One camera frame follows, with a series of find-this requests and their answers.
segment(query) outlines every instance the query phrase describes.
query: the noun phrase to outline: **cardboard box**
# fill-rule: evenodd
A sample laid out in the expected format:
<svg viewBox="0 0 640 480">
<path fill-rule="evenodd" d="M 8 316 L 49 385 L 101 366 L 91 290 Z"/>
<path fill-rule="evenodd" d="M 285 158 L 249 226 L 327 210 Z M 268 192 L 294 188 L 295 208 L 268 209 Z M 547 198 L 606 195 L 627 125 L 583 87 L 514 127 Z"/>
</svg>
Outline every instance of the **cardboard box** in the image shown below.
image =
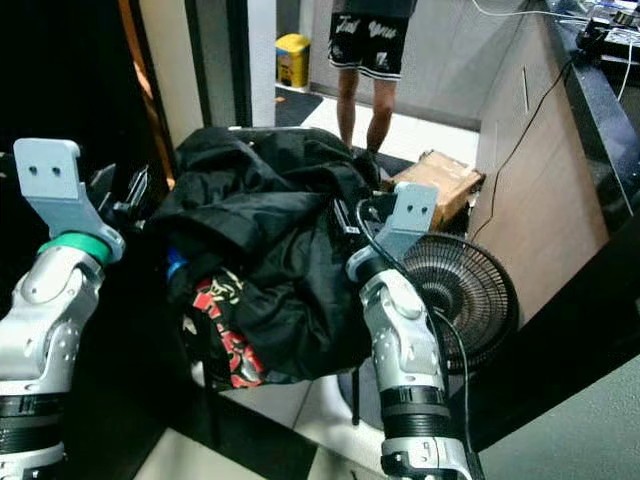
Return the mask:
<svg viewBox="0 0 640 480">
<path fill-rule="evenodd" d="M 437 187 L 438 204 L 431 221 L 431 230 L 438 231 L 465 207 L 469 194 L 482 178 L 473 168 L 432 150 L 423 153 L 415 165 L 383 181 L 383 190 L 393 190 L 400 182 Z"/>
</svg>

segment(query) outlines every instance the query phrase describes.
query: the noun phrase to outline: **black countertop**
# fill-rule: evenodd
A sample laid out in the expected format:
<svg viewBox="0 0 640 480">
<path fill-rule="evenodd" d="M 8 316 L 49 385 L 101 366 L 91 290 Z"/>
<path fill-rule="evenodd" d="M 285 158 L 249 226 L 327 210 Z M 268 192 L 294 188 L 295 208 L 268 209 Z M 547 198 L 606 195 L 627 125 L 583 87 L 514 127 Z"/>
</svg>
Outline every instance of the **black countertop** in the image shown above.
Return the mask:
<svg viewBox="0 0 640 480">
<path fill-rule="evenodd" d="M 585 15 L 576 0 L 538 3 L 550 12 Z M 551 16 L 544 19 L 558 63 L 571 60 L 567 95 L 607 228 L 614 234 L 640 208 L 640 137 L 601 68 L 577 48 L 580 25 Z"/>
</svg>

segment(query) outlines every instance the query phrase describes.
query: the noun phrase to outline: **wooden cabinet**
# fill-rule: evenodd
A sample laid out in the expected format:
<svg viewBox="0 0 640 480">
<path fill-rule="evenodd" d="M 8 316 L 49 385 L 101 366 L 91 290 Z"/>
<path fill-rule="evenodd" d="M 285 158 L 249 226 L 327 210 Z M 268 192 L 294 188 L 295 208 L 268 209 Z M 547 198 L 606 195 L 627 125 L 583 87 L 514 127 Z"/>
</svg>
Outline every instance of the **wooden cabinet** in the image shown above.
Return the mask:
<svg viewBox="0 0 640 480">
<path fill-rule="evenodd" d="M 528 321 L 608 234 L 543 21 L 529 17 L 485 108 L 478 167 L 487 174 L 470 238 L 513 278 Z"/>
</svg>

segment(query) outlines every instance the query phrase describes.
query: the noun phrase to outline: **black wire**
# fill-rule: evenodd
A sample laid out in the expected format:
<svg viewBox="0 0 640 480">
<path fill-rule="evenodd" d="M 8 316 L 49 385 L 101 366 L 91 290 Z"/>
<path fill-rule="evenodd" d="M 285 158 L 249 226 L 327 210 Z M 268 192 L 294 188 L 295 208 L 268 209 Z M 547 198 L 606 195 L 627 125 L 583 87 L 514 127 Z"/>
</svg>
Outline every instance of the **black wire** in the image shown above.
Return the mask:
<svg viewBox="0 0 640 480">
<path fill-rule="evenodd" d="M 480 225 L 480 228 L 478 228 L 476 230 L 476 232 L 473 234 L 473 237 L 471 238 L 472 242 L 475 241 L 475 239 L 480 234 L 480 232 L 482 230 L 484 230 L 484 228 L 487 225 L 489 225 L 489 222 L 491 222 L 491 220 L 493 219 L 493 212 L 494 212 L 494 207 L 495 207 L 495 203 L 496 203 L 496 188 L 498 186 L 498 181 L 500 180 L 500 173 L 502 173 L 502 169 L 509 164 L 509 162 L 511 161 L 511 159 L 513 158 L 515 153 L 518 151 L 518 148 L 520 147 L 520 144 L 524 140 L 524 137 L 529 132 L 529 128 L 531 127 L 531 124 L 533 123 L 533 121 L 538 116 L 538 113 L 540 112 L 540 109 L 542 108 L 542 104 L 544 103 L 546 98 L 549 96 L 549 94 L 553 91 L 553 89 L 556 88 L 556 85 L 558 85 L 558 83 L 560 82 L 560 80 L 562 79 L 562 77 L 564 76 L 565 72 L 567 71 L 569 65 L 571 65 L 572 62 L 573 62 L 573 58 L 567 60 L 567 62 L 562 66 L 562 68 L 560 69 L 560 73 L 558 74 L 557 78 L 553 81 L 551 86 L 544 93 L 544 95 L 540 99 L 540 102 L 538 102 L 538 106 L 536 107 L 535 111 L 533 112 L 533 115 L 531 116 L 531 119 L 529 120 L 529 123 L 527 123 L 527 126 L 524 129 L 524 132 L 522 132 L 522 135 L 520 136 L 520 138 L 516 142 L 516 145 L 513 147 L 513 150 L 511 150 L 511 153 L 509 154 L 507 159 L 504 161 L 504 163 L 498 169 L 498 172 L 496 173 L 496 178 L 495 178 L 495 180 L 493 182 L 493 192 L 491 193 L 491 215 L 489 215 L 489 218 L 482 225 Z"/>
<path fill-rule="evenodd" d="M 367 228 L 364 221 L 362 220 L 362 207 L 368 203 L 370 203 L 369 200 L 362 199 L 356 205 L 356 223 L 358 224 L 358 228 L 360 228 L 360 231 L 366 237 L 371 248 L 373 248 L 373 250 L 378 255 L 380 255 L 384 259 L 384 261 L 389 264 L 390 267 L 400 272 L 400 275 L 406 278 L 407 281 L 411 284 L 411 286 L 415 289 L 416 293 L 422 297 L 423 296 L 422 285 L 419 285 L 415 281 L 411 273 L 409 273 L 409 271 L 405 268 L 405 266 L 402 265 L 398 260 L 393 258 L 391 254 L 387 252 L 384 249 L 384 247 L 380 245 L 380 243 L 378 243 L 378 241 L 373 237 L 373 235 L 371 234 L 371 231 Z M 424 303 L 425 303 L 425 308 L 427 309 L 428 326 L 430 327 L 430 330 L 433 332 L 433 335 L 436 338 L 436 341 L 438 343 L 438 349 L 441 352 L 441 357 L 444 357 L 444 353 L 446 352 L 446 350 L 443 348 L 444 342 L 442 342 L 441 332 L 433 322 L 433 318 L 430 313 L 432 311 L 432 308 L 430 308 L 430 305 L 428 305 L 427 302 L 424 302 Z M 465 372 L 464 385 L 463 385 L 465 389 L 464 436 L 465 436 L 465 444 L 466 444 L 467 451 L 471 453 L 473 452 L 473 449 L 471 447 L 471 433 L 469 430 L 469 368 L 467 364 L 467 355 L 465 352 L 464 344 L 462 342 L 462 338 L 460 337 L 460 334 L 458 333 L 456 327 L 443 314 L 438 314 L 438 317 L 440 318 L 442 323 L 444 323 L 447 326 L 447 328 L 449 328 L 453 333 L 454 337 L 458 342 L 458 348 L 460 349 L 460 356 L 462 357 L 462 363 L 463 363 L 464 372 Z M 440 370 L 442 371 L 443 375 L 446 375 L 446 372 L 447 372 L 446 365 L 443 366 L 442 361 L 440 362 Z"/>
</svg>

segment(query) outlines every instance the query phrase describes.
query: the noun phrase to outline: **black floor mat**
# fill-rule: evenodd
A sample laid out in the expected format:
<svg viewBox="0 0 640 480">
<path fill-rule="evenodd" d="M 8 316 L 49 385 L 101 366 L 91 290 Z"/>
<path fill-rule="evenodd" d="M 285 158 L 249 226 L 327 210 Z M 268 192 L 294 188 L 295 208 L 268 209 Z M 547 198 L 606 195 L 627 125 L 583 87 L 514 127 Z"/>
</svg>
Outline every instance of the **black floor mat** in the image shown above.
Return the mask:
<svg viewBox="0 0 640 480">
<path fill-rule="evenodd" d="M 276 102 L 276 126 L 297 127 L 302 125 L 311 112 L 322 103 L 320 95 L 313 93 L 299 93 L 276 87 L 276 98 L 283 100 Z"/>
</svg>

